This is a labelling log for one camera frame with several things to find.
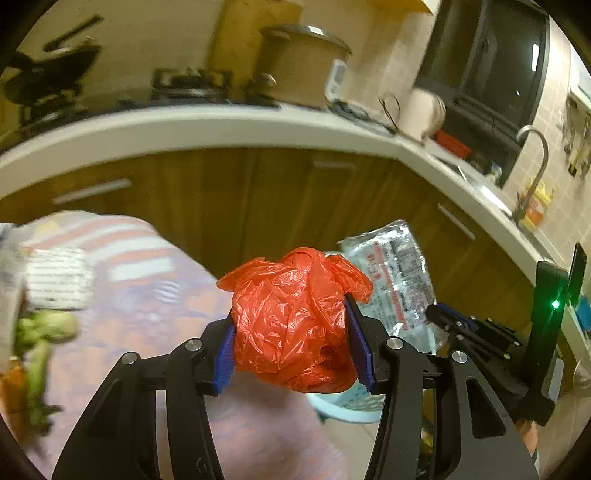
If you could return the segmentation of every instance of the kitchen floor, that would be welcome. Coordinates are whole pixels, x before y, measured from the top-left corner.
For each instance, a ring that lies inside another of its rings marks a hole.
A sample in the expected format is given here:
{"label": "kitchen floor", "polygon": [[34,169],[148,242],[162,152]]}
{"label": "kitchen floor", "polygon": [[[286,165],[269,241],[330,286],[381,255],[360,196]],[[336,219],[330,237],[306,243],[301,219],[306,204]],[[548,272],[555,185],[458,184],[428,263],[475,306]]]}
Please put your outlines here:
{"label": "kitchen floor", "polygon": [[378,423],[346,423],[328,419],[324,431],[333,445],[345,454],[349,480],[363,480],[374,449]]}

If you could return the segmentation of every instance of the green vegetable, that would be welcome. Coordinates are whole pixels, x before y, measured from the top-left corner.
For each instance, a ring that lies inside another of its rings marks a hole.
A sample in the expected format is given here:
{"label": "green vegetable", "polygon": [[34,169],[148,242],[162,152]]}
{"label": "green vegetable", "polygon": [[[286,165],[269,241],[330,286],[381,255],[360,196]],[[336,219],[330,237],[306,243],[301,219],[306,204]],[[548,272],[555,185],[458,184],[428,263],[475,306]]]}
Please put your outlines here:
{"label": "green vegetable", "polygon": [[72,340],[79,332],[78,319],[72,312],[40,310],[33,314],[31,320],[38,325],[41,336],[52,343]]}
{"label": "green vegetable", "polygon": [[45,405],[43,397],[47,382],[47,365],[51,358],[51,344],[40,339],[29,352],[27,362],[27,411],[29,423],[36,433],[47,434],[51,427],[48,417],[61,407]]}
{"label": "green vegetable", "polygon": [[41,331],[35,320],[30,318],[19,319],[15,333],[15,353],[18,356],[22,356],[40,338]]}

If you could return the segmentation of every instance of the blue gripper pad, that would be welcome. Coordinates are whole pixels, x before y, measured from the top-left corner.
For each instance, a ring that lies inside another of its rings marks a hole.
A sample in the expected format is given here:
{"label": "blue gripper pad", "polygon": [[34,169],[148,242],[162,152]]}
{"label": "blue gripper pad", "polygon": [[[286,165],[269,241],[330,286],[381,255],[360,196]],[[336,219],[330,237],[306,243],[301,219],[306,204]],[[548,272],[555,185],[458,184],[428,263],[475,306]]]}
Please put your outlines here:
{"label": "blue gripper pad", "polygon": [[457,310],[452,309],[450,306],[445,305],[444,303],[438,303],[437,308],[439,309],[440,312],[447,313],[448,315],[451,315],[452,317],[457,319],[457,321],[462,322],[462,324],[465,327],[469,328],[472,332],[476,331],[475,323],[472,320],[470,320],[468,317],[462,315]]}
{"label": "blue gripper pad", "polygon": [[216,362],[213,370],[213,388],[219,395],[228,386],[234,373],[234,338],[236,326],[232,325],[217,350]]}
{"label": "blue gripper pad", "polygon": [[345,308],[345,325],[347,327],[347,332],[349,333],[349,346],[351,357],[353,358],[353,364],[355,365],[355,371],[357,372],[359,382],[361,382],[367,391],[371,393],[376,386],[372,351],[365,341],[361,327],[355,319],[353,310],[348,302],[345,302]]}

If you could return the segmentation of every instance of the electrical cord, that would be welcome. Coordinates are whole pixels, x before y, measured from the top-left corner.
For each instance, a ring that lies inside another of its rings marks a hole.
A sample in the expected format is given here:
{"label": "electrical cord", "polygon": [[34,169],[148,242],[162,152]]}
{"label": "electrical cord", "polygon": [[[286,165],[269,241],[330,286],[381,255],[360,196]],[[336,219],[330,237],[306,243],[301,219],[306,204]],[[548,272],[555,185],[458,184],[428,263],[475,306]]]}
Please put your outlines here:
{"label": "electrical cord", "polygon": [[[396,121],[394,121],[394,118],[392,118],[392,115],[390,114],[390,111],[388,110],[388,107],[386,106],[386,98],[393,98],[394,101],[396,102],[396,105],[398,106],[398,113],[396,115]],[[386,95],[384,95],[383,97],[378,97],[378,101],[379,101],[379,104],[384,109],[384,113],[388,116],[388,118],[392,122],[396,132],[398,132],[398,124],[396,122],[398,120],[400,120],[400,115],[402,114],[402,109],[400,108],[400,102],[396,98],[396,95],[394,95],[392,92],[387,92]]]}
{"label": "electrical cord", "polygon": [[364,122],[366,124],[379,125],[385,128],[389,134],[396,135],[398,133],[398,125],[392,119],[391,115],[388,112],[388,109],[384,106],[384,104],[382,104],[382,99],[380,98],[379,100],[380,104],[382,105],[382,108],[385,109],[386,115],[388,115],[389,119],[393,123],[393,126],[386,125],[380,122],[379,120],[376,120],[375,118],[371,117],[370,114],[367,113],[367,111],[361,108],[360,106],[351,105],[350,103],[347,103],[343,100],[334,100],[329,106],[329,109],[335,115],[341,116],[342,118],[346,118],[347,120],[355,122],[358,125],[363,126],[361,122]]}

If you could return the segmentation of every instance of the wall tile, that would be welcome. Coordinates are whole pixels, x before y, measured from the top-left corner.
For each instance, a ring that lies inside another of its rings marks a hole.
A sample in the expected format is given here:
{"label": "wall tile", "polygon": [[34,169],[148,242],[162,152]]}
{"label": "wall tile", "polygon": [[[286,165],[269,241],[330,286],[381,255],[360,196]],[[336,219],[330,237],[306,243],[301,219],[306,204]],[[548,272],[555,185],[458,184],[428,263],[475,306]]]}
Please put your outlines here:
{"label": "wall tile", "polygon": [[[534,119],[534,126],[544,132],[550,153],[547,171],[543,180],[547,188],[555,187],[552,204],[539,229],[554,244],[559,253],[569,258],[574,243],[583,236],[591,235],[591,183],[578,177],[573,179],[567,172],[567,159],[562,145],[562,132],[556,127],[560,112],[568,93],[570,69],[570,44],[558,25],[550,21],[550,56],[548,73],[544,82],[540,105]],[[530,178],[537,173],[542,160],[540,142],[530,147],[525,144],[515,168],[505,187],[508,197],[522,190]]]}
{"label": "wall tile", "polygon": [[[372,115],[386,121],[378,97],[393,93],[404,104],[423,61],[435,17],[409,13],[404,17],[376,10],[371,32],[356,66],[355,82],[346,99],[360,103]],[[371,80],[378,79],[377,87]]]}

